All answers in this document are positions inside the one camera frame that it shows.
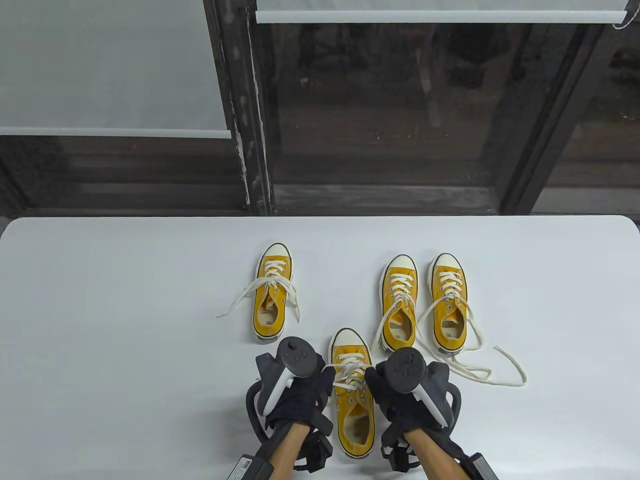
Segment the glove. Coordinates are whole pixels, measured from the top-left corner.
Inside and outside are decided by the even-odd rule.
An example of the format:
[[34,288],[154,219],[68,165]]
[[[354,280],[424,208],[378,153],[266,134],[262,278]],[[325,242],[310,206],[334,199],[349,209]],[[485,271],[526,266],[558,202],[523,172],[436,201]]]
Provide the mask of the glove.
[[375,368],[368,368],[364,373],[364,381],[387,420],[396,424],[400,433],[418,429],[440,430],[440,424],[424,403],[418,402],[413,394],[401,394],[391,388],[385,378],[385,363],[380,362]]
[[322,413],[333,390],[335,369],[324,368],[324,360],[317,355],[316,371],[306,378],[294,378],[285,388],[273,411],[266,417],[266,425],[274,428],[280,420],[304,423],[313,429],[313,419]]

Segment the white shoelace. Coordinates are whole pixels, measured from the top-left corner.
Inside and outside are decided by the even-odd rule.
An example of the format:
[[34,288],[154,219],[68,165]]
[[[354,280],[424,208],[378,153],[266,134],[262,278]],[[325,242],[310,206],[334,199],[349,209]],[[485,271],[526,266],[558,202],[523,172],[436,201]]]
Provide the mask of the white shoelace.
[[264,276],[259,276],[252,281],[247,288],[240,294],[238,298],[231,304],[231,307],[223,313],[218,315],[217,318],[225,317],[233,312],[242,299],[249,295],[251,292],[255,292],[262,286],[266,287],[278,287],[281,286],[287,292],[287,299],[296,306],[296,313],[298,316],[298,323],[300,323],[300,308],[298,307],[298,293],[293,284],[282,276],[284,273],[286,262],[284,260],[267,260],[264,263]]
[[364,354],[343,353],[336,358],[338,363],[324,366],[324,368],[333,367],[336,370],[337,374],[333,386],[346,390],[364,388],[364,371],[371,366],[363,361],[365,359]]
[[382,315],[382,320],[380,321],[380,325],[378,325],[378,331],[376,332],[376,336],[374,337],[375,344],[377,344],[382,338],[382,329],[385,327],[385,323],[387,322],[387,319],[389,318],[389,315],[394,308],[405,301],[413,307],[413,311],[415,312],[415,301],[413,300],[413,296],[411,295],[414,288],[413,277],[404,273],[392,273],[389,276],[389,279],[391,281],[391,298],[394,300],[394,302],[387,309],[385,314]]
[[[427,308],[427,311],[422,315],[422,317],[420,317],[420,320],[418,320],[418,323],[417,323],[418,326],[420,326],[420,324],[424,322],[427,316],[429,316],[431,311],[440,302],[444,301],[445,303],[448,303],[448,302],[455,302],[456,300],[458,300],[460,303],[462,303],[462,305],[464,305],[467,308],[467,312],[468,312],[467,323],[469,324],[471,329],[473,329],[478,341],[478,345],[476,347],[472,347],[472,348],[463,347],[463,349],[458,353],[458,355],[464,351],[480,350],[484,345],[484,336],[482,332],[480,332],[480,330],[476,327],[476,324],[474,322],[474,315],[473,315],[473,312],[471,311],[471,307],[469,307],[469,304],[460,295],[460,292],[462,291],[462,276],[459,273],[455,273],[455,272],[441,272],[438,274],[438,278],[439,278],[438,284],[442,285],[440,287],[440,290],[444,292],[444,295],[438,298],[435,302],[431,304],[429,308]],[[462,364],[456,358],[457,355],[452,357],[447,357],[447,356],[441,355],[437,350],[434,352],[429,346],[429,343],[425,342],[422,339],[420,328],[418,328],[418,335],[416,336],[416,338],[422,344],[422,346],[424,346],[429,351],[429,353],[433,358],[435,358],[439,362],[446,363],[449,366],[449,368],[451,368],[451,370],[453,370],[455,373],[457,373],[461,377],[467,378],[472,381],[476,381],[478,383],[485,383],[487,385],[501,385],[503,387],[523,387],[524,385],[527,384],[527,374],[524,372],[520,364],[515,360],[515,358],[513,358],[503,349],[498,347],[498,345],[494,345],[493,348],[495,348],[498,352],[504,355],[513,364],[513,366],[516,367],[516,369],[518,370],[518,373],[520,373],[520,377],[522,378],[521,383],[490,380],[490,377],[492,375],[491,369],[486,367],[478,367],[475,365]],[[479,372],[484,373],[484,376],[479,376],[478,375]]]

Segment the white table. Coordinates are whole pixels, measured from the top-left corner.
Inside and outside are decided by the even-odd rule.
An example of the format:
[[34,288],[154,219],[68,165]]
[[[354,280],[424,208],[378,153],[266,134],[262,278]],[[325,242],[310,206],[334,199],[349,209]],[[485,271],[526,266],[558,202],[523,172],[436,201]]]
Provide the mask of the white table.
[[[530,384],[454,376],[453,438],[501,479],[640,478],[640,236],[613,216],[14,221],[0,239],[0,477],[226,478],[258,447],[244,394],[276,344],[256,343],[251,300],[215,315],[273,241],[292,251],[300,295],[286,333],[322,354],[342,326],[372,337],[395,254],[419,266],[419,312],[428,262],[455,254],[488,342]],[[491,349],[472,359],[517,379]],[[332,442],[314,479],[397,475],[379,444],[357,461]]]

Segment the white rubber sole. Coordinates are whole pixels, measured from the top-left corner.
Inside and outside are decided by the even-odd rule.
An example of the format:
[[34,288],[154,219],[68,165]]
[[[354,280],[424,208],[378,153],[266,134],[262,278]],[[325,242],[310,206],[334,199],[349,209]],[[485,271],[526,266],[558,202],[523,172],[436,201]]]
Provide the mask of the white rubber sole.
[[[431,302],[433,303],[433,290],[431,290],[431,285],[433,285],[433,268],[435,266],[436,260],[438,260],[438,258],[441,256],[442,254],[439,253],[438,255],[436,255],[435,257],[433,257],[433,260],[431,261],[431,263],[429,264],[429,269],[427,270],[427,290],[429,290],[429,295],[431,296]],[[431,340],[433,341],[433,345],[434,347],[436,347],[436,349],[438,350],[438,352],[440,352],[443,356],[455,356],[458,353],[460,353],[463,349],[463,347],[465,346],[465,344],[462,344],[462,347],[460,347],[457,350],[447,350],[445,348],[443,348],[440,343],[438,343],[438,341],[436,340],[436,326],[435,326],[435,318],[434,318],[434,312],[431,312],[431,320],[432,320],[432,325],[433,328],[431,329]]]
[[[269,245],[267,247],[267,250],[269,250],[276,243],[272,243],[271,245]],[[288,246],[284,245],[284,248],[287,249],[287,252],[289,253],[289,258],[291,259],[291,280],[290,280],[290,282],[293,282],[293,255],[291,255],[291,251],[289,250]],[[258,278],[258,272],[260,271],[260,265],[262,265],[262,261],[264,260],[264,253],[260,257],[260,260],[258,260],[258,264],[255,266],[255,275],[254,275],[255,278]],[[256,297],[254,296],[253,297],[253,311],[254,311],[254,314],[255,314],[255,301],[256,301]],[[258,340],[260,340],[262,343],[273,343],[276,340],[278,340],[280,338],[280,336],[283,334],[283,332],[284,332],[284,324],[282,325],[282,328],[280,329],[280,331],[276,335],[274,335],[272,337],[263,337],[255,329],[255,325],[253,326],[253,332],[254,332],[255,336],[258,338]]]
[[[384,307],[382,305],[382,284],[385,281],[385,276],[387,275],[387,270],[389,270],[389,266],[391,265],[391,262],[393,262],[396,258],[398,258],[400,255],[396,255],[395,257],[393,257],[389,263],[387,264],[387,266],[385,267],[385,269],[382,271],[382,276],[380,277],[380,281],[378,282],[378,299],[380,300],[380,321],[382,322],[382,317],[385,316],[385,311],[384,311]],[[415,266],[415,262],[413,261],[413,258],[409,257],[411,259],[411,263],[413,264],[413,269],[415,270],[415,289],[418,290],[418,294],[420,293],[420,289],[418,288],[418,284],[419,282],[419,274],[418,274],[418,269]],[[387,341],[385,340],[385,329],[382,329],[382,332],[380,333],[380,340],[382,343],[382,347],[384,348],[385,351],[388,351],[389,353],[393,353],[395,352],[395,349],[391,348],[389,346],[389,344],[387,343]]]
[[[345,329],[351,330],[351,331],[352,331],[352,332],[354,332],[356,335],[358,335],[358,338],[359,338],[360,340],[362,340],[362,343],[364,344],[365,348],[367,349],[367,353],[369,354],[369,361],[371,361],[371,349],[369,348],[369,344],[367,343],[367,341],[366,341],[365,339],[363,339],[363,338],[362,338],[362,336],[361,336],[358,332],[356,332],[354,329],[352,329],[352,328],[348,328],[348,327],[345,327],[345,328],[341,328],[340,330],[337,330],[337,331],[333,334],[333,337],[331,337],[331,341],[329,342],[329,352],[328,352],[328,356],[327,356],[327,358],[329,359],[329,361],[328,361],[327,363],[329,363],[329,364],[332,364],[332,363],[333,363],[333,343],[335,342],[335,338],[338,336],[338,333],[340,333],[342,330],[345,330]],[[338,418],[337,418],[337,417],[338,417],[338,412],[335,412],[335,416],[336,416],[336,423],[338,423]],[[374,423],[373,423],[373,434],[374,434],[374,436],[375,436],[375,434],[376,434],[376,423],[375,423],[375,418],[373,418],[373,419],[372,419],[372,421],[374,422]],[[351,454],[351,453],[347,452],[347,450],[345,450],[345,448],[342,446],[342,442],[340,441],[340,432],[339,432],[339,431],[337,432],[337,435],[338,435],[338,443],[340,444],[340,448],[342,449],[342,451],[344,452],[344,454],[345,454],[347,457],[349,457],[349,458],[354,458],[354,459],[356,459],[356,460],[359,460],[360,458],[365,458],[365,457],[369,456],[369,455],[370,455],[370,453],[371,453],[371,452],[373,452],[373,445],[371,445],[371,450],[369,450],[369,451],[368,451],[367,453],[365,453],[364,455],[360,455],[360,456],[353,455],[353,454]]]

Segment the white controller grip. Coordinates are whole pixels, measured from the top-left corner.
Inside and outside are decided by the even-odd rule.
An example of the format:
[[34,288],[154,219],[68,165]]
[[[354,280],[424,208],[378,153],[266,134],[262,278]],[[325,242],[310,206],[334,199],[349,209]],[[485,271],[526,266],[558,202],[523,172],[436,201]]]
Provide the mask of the white controller grip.
[[431,400],[431,397],[427,395],[427,392],[424,391],[424,388],[422,388],[420,383],[415,387],[412,394],[418,402],[424,403],[424,406],[427,407],[427,410],[429,410],[430,414],[433,415],[433,418],[436,419],[443,428],[449,426],[449,423],[442,416],[442,413],[440,413],[440,410],[438,410],[438,407],[436,407],[436,404]]
[[273,387],[273,390],[271,391],[269,398],[267,399],[267,403],[264,405],[265,417],[269,415],[276,407],[276,404],[278,403],[278,400],[280,400],[280,396],[282,395],[282,392],[284,392],[284,389],[291,388],[294,378],[295,375],[285,367],[282,371],[282,374],[280,375],[280,378],[278,378],[276,385]]

